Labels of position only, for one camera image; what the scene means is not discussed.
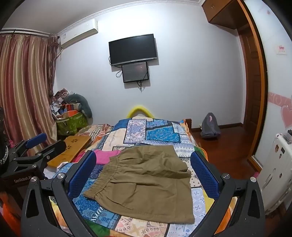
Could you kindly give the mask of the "olive green shorts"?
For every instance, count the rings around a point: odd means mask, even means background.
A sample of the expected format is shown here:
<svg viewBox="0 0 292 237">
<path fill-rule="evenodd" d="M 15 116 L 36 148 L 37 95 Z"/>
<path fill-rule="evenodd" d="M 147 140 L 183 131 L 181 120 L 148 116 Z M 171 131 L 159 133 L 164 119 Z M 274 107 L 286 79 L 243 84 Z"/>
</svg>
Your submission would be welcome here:
<svg viewBox="0 0 292 237">
<path fill-rule="evenodd" d="M 122 216 L 192 224 L 190 179 L 173 146 L 136 146 L 111 157 L 84 196 Z"/>
</svg>

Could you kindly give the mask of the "pink folded garment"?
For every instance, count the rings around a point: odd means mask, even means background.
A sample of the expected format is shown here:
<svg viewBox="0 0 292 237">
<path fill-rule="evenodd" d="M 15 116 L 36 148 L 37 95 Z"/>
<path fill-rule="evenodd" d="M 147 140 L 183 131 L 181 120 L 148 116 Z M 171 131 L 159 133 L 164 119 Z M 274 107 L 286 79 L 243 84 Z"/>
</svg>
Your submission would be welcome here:
<svg viewBox="0 0 292 237">
<path fill-rule="evenodd" d="M 72 162 L 73 163 L 77 163 L 79 162 L 79 160 L 83 157 L 83 155 L 85 154 L 85 151 L 82 151 L 80 154 L 77 155 L 77 157 L 75 157 Z M 114 150 L 114 151 L 101 151 L 101 150 L 94 150 L 95 156 L 96 156 L 96 164 L 100 164 L 100 165 L 105 165 L 107 163 L 109 163 L 110 158 L 117 156 L 121 153 L 120 150 Z"/>
</svg>

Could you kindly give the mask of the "wooden lap desk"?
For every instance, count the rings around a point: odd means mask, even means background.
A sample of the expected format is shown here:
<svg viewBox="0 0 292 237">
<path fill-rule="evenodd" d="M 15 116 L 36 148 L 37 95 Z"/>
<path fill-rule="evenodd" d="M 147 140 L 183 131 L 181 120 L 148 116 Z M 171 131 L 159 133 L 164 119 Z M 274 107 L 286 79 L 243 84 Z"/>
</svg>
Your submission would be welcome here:
<svg viewBox="0 0 292 237">
<path fill-rule="evenodd" d="M 69 136 L 65 140 L 66 149 L 63 153 L 50 160 L 48 166 L 58 167 L 62 162 L 71 162 L 91 141 L 88 135 Z"/>
</svg>

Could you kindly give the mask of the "striped red gold curtain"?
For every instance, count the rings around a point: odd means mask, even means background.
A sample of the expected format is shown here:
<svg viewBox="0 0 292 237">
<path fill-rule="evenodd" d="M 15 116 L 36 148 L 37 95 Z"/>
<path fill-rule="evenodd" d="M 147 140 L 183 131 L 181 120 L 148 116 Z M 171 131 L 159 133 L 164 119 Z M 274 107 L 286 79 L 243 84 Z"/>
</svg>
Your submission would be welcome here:
<svg viewBox="0 0 292 237">
<path fill-rule="evenodd" d="M 51 112 L 57 48 L 56 36 L 1 35 L 1 107 L 6 134 L 15 144 L 47 135 L 30 155 L 57 139 Z"/>
</svg>

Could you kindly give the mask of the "patchwork blue bed quilt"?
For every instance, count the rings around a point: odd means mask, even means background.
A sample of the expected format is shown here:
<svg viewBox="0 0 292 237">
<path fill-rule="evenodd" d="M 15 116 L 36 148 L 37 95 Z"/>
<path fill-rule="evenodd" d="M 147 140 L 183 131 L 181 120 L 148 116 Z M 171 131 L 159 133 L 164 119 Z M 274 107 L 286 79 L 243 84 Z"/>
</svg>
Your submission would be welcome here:
<svg viewBox="0 0 292 237">
<path fill-rule="evenodd" d="M 75 155 L 55 158 L 45 169 L 66 173 L 86 151 L 96 164 L 73 202 L 98 236 L 189 236 L 213 204 L 195 171 L 199 149 L 186 121 L 135 116 L 116 125 L 89 125 L 69 137 L 67 149 L 86 136 Z"/>
</svg>

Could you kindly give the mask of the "striped orange bedsheet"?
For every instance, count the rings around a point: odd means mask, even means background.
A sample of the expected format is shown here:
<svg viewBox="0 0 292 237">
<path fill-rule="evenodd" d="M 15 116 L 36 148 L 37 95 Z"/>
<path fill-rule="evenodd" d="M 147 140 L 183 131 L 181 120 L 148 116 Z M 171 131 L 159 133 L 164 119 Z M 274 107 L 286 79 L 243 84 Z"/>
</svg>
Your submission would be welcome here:
<svg viewBox="0 0 292 237">
<path fill-rule="evenodd" d="M 89 146 L 98 143 L 113 129 L 109 124 L 88 125 L 77 132 L 77 136 L 90 136 Z"/>
</svg>

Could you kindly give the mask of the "grey backpack on floor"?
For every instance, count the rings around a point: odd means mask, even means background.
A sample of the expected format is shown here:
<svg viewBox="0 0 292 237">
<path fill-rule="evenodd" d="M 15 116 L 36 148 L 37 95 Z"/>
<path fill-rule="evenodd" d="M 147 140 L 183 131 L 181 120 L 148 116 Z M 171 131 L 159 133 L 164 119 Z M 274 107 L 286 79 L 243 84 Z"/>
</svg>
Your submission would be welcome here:
<svg viewBox="0 0 292 237">
<path fill-rule="evenodd" d="M 213 139 L 221 135 L 217 119 L 213 113 L 209 112 L 201 124 L 200 136 L 203 139 Z"/>
</svg>

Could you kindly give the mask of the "white appliance with stickers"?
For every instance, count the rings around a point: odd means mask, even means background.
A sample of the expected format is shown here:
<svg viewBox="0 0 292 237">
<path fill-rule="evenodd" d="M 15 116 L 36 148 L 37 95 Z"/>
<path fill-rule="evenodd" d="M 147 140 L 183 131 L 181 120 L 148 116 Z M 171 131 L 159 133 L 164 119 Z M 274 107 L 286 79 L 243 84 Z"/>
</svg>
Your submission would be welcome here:
<svg viewBox="0 0 292 237">
<path fill-rule="evenodd" d="M 268 215 L 291 193 L 291 130 L 278 133 L 268 159 L 257 181 L 260 187 L 265 214 Z"/>
</svg>

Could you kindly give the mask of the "clutter pile of papers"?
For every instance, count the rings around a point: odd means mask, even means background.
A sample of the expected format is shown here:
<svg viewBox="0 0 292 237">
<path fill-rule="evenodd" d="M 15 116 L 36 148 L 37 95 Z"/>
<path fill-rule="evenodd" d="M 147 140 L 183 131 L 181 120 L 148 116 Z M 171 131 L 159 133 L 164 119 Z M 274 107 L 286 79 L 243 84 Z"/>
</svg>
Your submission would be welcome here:
<svg viewBox="0 0 292 237">
<path fill-rule="evenodd" d="M 62 89 L 58 91 L 52 98 L 51 112 L 55 121 L 69 118 L 79 112 L 79 103 L 65 101 L 65 98 L 69 95 L 72 95 L 72 93 L 66 89 Z"/>
</svg>

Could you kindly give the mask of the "yellow curved headboard cushion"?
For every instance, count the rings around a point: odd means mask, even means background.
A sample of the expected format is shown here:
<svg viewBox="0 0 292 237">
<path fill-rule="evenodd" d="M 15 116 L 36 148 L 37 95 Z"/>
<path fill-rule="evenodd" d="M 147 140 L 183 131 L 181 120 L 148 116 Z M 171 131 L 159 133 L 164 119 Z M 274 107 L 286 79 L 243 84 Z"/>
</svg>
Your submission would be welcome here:
<svg viewBox="0 0 292 237">
<path fill-rule="evenodd" d="M 137 116 L 139 114 L 142 114 L 148 118 L 154 118 L 154 115 L 144 106 L 138 105 L 138 106 L 134 106 L 130 112 L 128 112 L 127 114 L 127 118 L 132 118 L 134 116 Z"/>
</svg>

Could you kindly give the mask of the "white air conditioner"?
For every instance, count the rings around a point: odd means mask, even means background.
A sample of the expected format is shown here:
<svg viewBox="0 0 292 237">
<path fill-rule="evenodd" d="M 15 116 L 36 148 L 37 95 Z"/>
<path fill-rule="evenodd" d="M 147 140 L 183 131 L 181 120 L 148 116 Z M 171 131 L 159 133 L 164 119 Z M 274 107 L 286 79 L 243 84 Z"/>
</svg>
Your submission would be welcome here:
<svg viewBox="0 0 292 237">
<path fill-rule="evenodd" d="M 84 40 L 98 33 L 97 20 L 91 19 L 59 35 L 60 49 L 66 49 L 75 43 Z"/>
</svg>

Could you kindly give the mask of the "brown wooden door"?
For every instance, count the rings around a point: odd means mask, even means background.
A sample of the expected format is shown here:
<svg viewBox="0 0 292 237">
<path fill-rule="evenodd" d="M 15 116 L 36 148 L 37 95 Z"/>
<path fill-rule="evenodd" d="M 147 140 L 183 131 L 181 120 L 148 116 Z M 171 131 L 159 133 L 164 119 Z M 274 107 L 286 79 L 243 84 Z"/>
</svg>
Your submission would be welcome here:
<svg viewBox="0 0 292 237">
<path fill-rule="evenodd" d="M 246 74 L 246 104 L 243 126 L 253 137 L 247 157 L 252 157 L 261 138 L 267 109 L 268 79 L 264 48 L 255 20 L 244 1 L 238 1 L 247 23 L 238 28 Z"/>
</svg>

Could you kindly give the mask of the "wooden overhead cabinet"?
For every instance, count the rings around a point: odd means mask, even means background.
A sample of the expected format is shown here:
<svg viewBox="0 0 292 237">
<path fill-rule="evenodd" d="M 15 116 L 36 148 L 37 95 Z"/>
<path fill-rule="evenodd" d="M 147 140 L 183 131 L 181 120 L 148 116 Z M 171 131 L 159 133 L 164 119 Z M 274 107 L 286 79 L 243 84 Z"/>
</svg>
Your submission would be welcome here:
<svg viewBox="0 0 292 237">
<path fill-rule="evenodd" d="M 206 0 L 202 8 L 211 24 L 238 29 L 248 23 L 247 17 L 236 0 Z"/>
</svg>

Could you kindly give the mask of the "small black wall monitor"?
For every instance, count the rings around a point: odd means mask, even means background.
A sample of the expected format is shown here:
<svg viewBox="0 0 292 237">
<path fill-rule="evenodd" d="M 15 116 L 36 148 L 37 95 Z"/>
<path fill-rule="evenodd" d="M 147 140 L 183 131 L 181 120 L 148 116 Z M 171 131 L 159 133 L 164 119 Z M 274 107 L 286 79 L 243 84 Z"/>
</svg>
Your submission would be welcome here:
<svg viewBox="0 0 292 237">
<path fill-rule="evenodd" d="M 122 76 L 124 83 L 148 80 L 149 69 L 147 62 L 135 62 L 122 65 Z"/>
</svg>

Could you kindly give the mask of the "wall switch with sticker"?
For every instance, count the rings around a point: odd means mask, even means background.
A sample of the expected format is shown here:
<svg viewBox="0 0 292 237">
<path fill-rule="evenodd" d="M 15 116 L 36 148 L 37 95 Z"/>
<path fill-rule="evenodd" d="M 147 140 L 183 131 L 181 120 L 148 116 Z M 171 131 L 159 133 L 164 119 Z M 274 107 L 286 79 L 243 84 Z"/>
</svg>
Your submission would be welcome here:
<svg viewBox="0 0 292 237">
<path fill-rule="evenodd" d="M 277 54 L 280 54 L 280 55 L 286 55 L 286 54 L 287 54 L 287 53 L 286 53 L 286 47 L 283 46 L 283 45 L 278 45 L 278 46 L 276 47 L 276 53 L 277 53 Z"/>
</svg>

